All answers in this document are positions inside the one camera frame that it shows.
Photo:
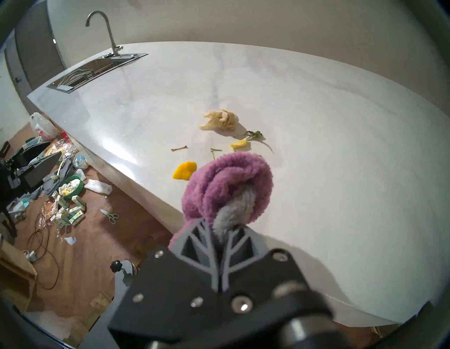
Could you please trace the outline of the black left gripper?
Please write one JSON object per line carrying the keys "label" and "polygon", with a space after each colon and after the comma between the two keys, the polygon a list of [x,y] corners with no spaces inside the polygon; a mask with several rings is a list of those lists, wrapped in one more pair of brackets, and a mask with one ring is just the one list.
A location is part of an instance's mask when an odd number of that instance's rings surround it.
{"label": "black left gripper", "polygon": [[45,149],[50,146],[51,142],[42,142],[32,145],[25,150],[21,147],[10,160],[1,158],[1,197],[20,197],[25,194],[25,187],[40,186],[44,177],[48,175],[55,167],[60,155],[49,155],[34,162],[32,165],[21,173],[16,171],[27,166],[33,159],[38,157]]}

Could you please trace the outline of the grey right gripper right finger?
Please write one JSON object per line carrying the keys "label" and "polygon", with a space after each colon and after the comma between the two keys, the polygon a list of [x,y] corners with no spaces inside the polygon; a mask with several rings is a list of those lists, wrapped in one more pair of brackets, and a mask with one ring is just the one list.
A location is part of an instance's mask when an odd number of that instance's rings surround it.
{"label": "grey right gripper right finger", "polygon": [[268,250],[248,227],[230,234],[222,250],[222,310],[245,317],[244,327],[332,327],[332,310],[313,291],[291,254]]}

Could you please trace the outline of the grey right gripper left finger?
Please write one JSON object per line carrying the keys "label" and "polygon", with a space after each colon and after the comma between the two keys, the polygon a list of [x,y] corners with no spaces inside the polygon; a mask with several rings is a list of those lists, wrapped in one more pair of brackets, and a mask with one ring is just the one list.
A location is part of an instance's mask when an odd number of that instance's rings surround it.
{"label": "grey right gripper left finger", "polygon": [[149,253],[108,325],[117,344],[173,344],[220,323],[220,263],[205,219],[159,252]]}

